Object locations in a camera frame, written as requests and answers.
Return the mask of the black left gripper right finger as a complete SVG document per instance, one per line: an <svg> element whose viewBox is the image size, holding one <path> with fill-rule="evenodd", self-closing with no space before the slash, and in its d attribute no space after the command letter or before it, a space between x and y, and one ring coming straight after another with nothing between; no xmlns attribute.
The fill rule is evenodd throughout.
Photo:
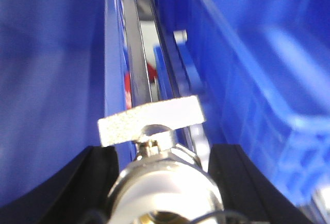
<svg viewBox="0 0 330 224"><path fill-rule="evenodd" d="M254 223L310 223L254 165L239 145L214 144L208 173L217 184L225 209Z"/></svg>

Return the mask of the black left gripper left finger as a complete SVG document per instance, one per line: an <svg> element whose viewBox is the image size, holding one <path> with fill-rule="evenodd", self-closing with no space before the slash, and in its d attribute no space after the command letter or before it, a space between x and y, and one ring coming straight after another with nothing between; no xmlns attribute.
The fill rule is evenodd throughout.
<svg viewBox="0 0 330 224"><path fill-rule="evenodd" d="M106 223L116 149L88 146L51 178L1 208L1 223Z"/></svg>

